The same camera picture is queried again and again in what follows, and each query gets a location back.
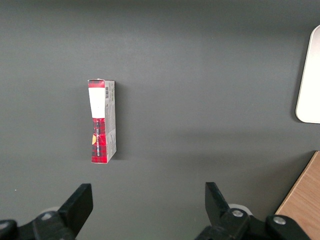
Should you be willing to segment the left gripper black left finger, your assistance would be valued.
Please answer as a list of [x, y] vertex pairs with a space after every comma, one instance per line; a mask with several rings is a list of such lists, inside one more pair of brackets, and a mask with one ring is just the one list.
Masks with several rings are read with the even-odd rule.
[[92, 185], [81, 184], [58, 210], [47, 210], [18, 226], [13, 219], [0, 221], [2, 240], [74, 240], [93, 210]]

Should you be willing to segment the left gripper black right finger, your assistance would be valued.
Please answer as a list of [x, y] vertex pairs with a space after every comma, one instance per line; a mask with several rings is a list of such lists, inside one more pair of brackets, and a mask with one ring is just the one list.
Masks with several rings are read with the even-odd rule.
[[264, 221], [238, 207], [230, 207], [215, 182], [205, 183], [205, 210], [210, 225], [197, 240], [309, 240], [292, 218], [269, 215]]

